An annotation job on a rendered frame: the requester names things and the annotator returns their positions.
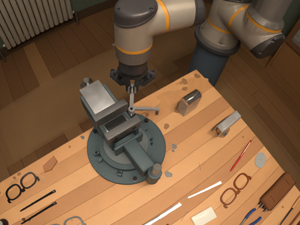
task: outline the green wall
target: green wall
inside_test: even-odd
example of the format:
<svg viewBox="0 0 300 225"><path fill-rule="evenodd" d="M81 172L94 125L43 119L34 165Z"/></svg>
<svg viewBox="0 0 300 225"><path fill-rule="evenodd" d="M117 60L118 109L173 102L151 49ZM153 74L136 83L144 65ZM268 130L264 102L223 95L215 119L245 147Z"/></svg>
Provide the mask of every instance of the green wall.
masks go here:
<svg viewBox="0 0 300 225"><path fill-rule="evenodd" d="M106 0L71 0L72 9L74 11L80 11L85 8L94 6L98 3L104 2ZM285 22L285 27L282 33L287 37L290 33L298 19L300 18L300 0L293 0L290 7L288 8L283 20ZM0 49L3 48L3 41L0 38Z"/></svg>

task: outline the brown leather case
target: brown leather case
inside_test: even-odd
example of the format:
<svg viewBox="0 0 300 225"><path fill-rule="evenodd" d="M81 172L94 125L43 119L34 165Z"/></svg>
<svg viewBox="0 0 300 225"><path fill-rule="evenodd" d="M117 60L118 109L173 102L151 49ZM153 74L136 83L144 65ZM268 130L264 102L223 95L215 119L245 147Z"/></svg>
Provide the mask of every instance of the brown leather case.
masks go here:
<svg viewBox="0 0 300 225"><path fill-rule="evenodd" d="M261 202L266 208L271 211L280 200L291 190L296 182L288 172L285 172L281 177L264 193L261 197Z"/></svg>

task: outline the orange stripe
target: orange stripe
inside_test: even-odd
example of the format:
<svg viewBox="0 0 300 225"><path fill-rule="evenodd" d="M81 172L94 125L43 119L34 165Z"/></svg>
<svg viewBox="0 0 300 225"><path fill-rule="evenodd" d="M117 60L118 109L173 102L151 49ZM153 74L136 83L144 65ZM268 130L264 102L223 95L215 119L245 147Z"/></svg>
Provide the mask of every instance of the orange stripe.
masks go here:
<svg viewBox="0 0 300 225"><path fill-rule="evenodd" d="M210 21L209 18L207 18L207 20L208 20L208 22L210 23L210 25L211 25L213 28L215 28L216 30L218 30L218 31L220 31L220 32L222 32L222 33L225 33L225 34L232 34L232 32L230 32L230 31L222 30L222 29L220 29L219 27L216 27L214 24L212 24L212 22Z"/></svg>
<svg viewBox="0 0 300 225"><path fill-rule="evenodd" d="M266 32L276 34L276 33L279 33L279 32L282 31L282 29L281 29L281 30L270 30L270 29L268 29L268 28L265 28L265 27L263 27L262 25L260 25L260 24L258 24L257 22L255 22L255 21L251 18L251 16L248 14L248 10L246 11L246 14L247 14L248 19L249 19L256 27L258 27L258 28L260 28L260 29L262 29L262 30L264 30L264 31L266 31Z"/></svg>
<svg viewBox="0 0 300 225"><path fill-rule="evenodd" d="M231 16L231 18L230 18L230 20L229 20L229 23L228 23L228 29L231 28L231 24L232 24L233 20L235 19L235 17L236 17L241 11L243 11L243 10L246 9L246 8L248 8L249 6L250 6L250 5L246 5L246 6L243 6L243 7L239 8L239 9Z"/></svg>
<svg viewBox="0 0 300 225"><path fill-rule="evenodd" d="M146 49L144 50L141 50L141 51L137 51L137 52L130 52L130 51L126 51L126 50L123 50L121 49L120 47L117 46L116 43L114 43L116 45L116 48L120 51L120 52L123 52L125 54L128 54L128 55L139 55L139 54L143 54L145 52L147 52L148 50L150 50L150 48L152 47L153 43Z"/></svg>
<svg viewBox="0 0 300 225"><path fill-rule="evenodd" d="M167 10L167 7L164 5L164 3L161 0L156 0L159 5L161 6L161 8L163 8L164 14L165 14L165 31L164 33L168 32L169 28L170 28L170 16L169 16L169 12Z"/></svg>

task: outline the white eraser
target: white eraser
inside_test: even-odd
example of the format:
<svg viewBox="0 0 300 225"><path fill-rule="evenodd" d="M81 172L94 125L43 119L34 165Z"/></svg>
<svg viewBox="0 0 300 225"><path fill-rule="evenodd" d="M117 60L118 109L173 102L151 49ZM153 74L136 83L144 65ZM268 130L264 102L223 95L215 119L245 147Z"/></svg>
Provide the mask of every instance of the white eraser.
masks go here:
<svg viewBox="0 0 300 225"><path fill-rule="evenodd" d="M191 217L194 225L204 225L215 218L217 218L217 215L211 206Z"/></svg>

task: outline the blue cylindrical pedestal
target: blue cylindrical pedestal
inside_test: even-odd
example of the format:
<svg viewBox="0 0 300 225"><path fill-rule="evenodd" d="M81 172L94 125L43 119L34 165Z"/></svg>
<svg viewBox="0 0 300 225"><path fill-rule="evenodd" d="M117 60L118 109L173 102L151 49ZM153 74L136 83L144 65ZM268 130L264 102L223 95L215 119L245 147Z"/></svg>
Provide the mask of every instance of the blue cylindrical pedestal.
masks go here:
<svg viewBox="0 0 300 225"><path fill-rule="evenodd" d="M215 86L228 59L229 56L211 53L197 42L187 73L196 69Z"/></svg>

